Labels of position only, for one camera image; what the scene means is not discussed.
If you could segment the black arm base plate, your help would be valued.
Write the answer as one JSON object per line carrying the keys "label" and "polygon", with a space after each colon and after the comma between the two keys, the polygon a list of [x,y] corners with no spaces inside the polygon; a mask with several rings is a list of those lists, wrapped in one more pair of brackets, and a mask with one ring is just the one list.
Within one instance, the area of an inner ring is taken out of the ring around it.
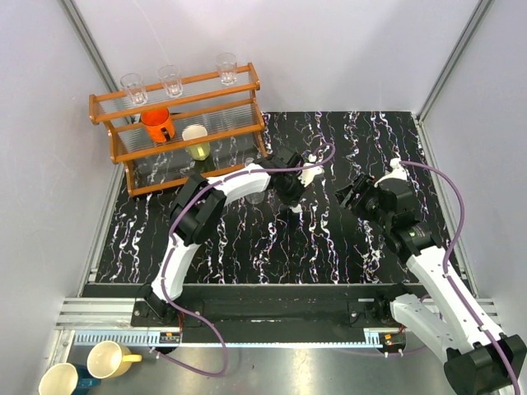
{"label": "black arm base plate", "polygon": [[82,297],[103,305],[131,305],[134,327],[182,328],[186,344],[216,343],[206,318],[231,346],[277,347],[305,343],[340,346],[363,342],[365,329],[402,336],[390,316],[388,298],[403,293],[423,295],[416,285],[199,285],[186,284],[161,320],[143,299],[149,285],[88,285]]}

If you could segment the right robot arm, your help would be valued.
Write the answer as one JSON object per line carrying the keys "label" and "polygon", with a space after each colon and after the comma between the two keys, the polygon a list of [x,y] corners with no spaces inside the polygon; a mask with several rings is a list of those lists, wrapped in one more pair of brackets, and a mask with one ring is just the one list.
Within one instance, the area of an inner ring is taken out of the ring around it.
{"label": "right robot arm", "polygon": [[502,331],[451,267],[440,239],[419,216],[420,204],[405,174],[392,172],[380,180],[360,174],[336,196],[342,208],[381,228],[389,249],[439,310],[434,314],[405,286],[396,285],[377,298],[376,321],[387,327],[400,323],[413,332],[443,364],[455,393],[489,394],[508,386],[518,393],[525,343]]}

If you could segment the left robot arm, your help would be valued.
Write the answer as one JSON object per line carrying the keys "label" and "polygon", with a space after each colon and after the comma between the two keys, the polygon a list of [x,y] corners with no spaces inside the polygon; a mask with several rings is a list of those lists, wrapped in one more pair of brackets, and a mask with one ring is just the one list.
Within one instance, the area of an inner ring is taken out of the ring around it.
{"label": "left robot arm", "polygon": [[143,294],[149,316],[161,326],[176,320],[178,306],[173,301],[181,296],[190,263],[217,228],[225,206],[273,190],[283,204],[298,212],[303,193],[320,170],[294,151],[283,150],[223,176],[192,175],[173,202],[172,224],[160,271]]}

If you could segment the clear plastic bottle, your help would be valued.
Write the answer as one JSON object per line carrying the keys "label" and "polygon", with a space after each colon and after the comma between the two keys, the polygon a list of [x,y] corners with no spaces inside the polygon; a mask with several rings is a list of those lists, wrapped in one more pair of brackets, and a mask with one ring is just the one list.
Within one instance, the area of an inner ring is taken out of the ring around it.
{"label": "clear plastic bottle", "polygon": [[[248,157],[245,159],[245,166],[250,165],[254,162],[254,157]],[[249,195],[245,196],[245,200],[247,203],[256,206],[261,204],[266,197],[266,192],[259,192],[259,193],[251,193]]]}

